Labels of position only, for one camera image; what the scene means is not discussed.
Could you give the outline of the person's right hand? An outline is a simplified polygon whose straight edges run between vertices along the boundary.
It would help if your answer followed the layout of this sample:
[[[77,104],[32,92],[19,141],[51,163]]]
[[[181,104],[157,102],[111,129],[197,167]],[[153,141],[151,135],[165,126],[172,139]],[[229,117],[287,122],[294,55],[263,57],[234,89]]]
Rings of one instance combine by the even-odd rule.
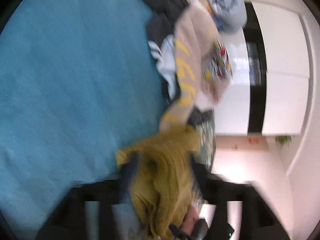
[[[193,205],[189,205],[183,223],[180,227],[181,231],[190,236],[198,220],[199,214],[197,213],[196,207]]]

